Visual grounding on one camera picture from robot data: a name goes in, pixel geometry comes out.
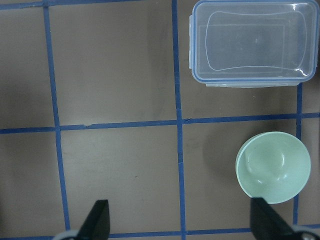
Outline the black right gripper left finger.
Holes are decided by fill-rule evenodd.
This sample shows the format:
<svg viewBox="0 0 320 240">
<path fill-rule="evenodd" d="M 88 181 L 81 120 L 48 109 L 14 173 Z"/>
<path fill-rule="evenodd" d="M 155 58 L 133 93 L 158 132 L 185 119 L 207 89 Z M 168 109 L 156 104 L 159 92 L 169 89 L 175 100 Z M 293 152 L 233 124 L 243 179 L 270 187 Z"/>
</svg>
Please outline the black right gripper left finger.
<svg viewBox="0 0 320 240">
<path fill-rule="evenodd" d="M 108 240 L 110 235 L 109 201 L 97 200 L 80 230 L 76 240 Z"/>
</svg>

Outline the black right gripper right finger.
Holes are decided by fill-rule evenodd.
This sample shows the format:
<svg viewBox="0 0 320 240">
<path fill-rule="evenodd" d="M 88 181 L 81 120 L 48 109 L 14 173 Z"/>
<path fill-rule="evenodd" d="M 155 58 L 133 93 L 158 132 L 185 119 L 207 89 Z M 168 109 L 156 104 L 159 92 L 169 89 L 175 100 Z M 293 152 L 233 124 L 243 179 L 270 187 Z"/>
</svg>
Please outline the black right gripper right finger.
<svg viewBox="0 0 320 240">
<path fill-rule="evenodd" d="M 299 240 L 283 218 L 262 198 L 250 200 L 250 230 L 256 240 Z"/>
</svg>

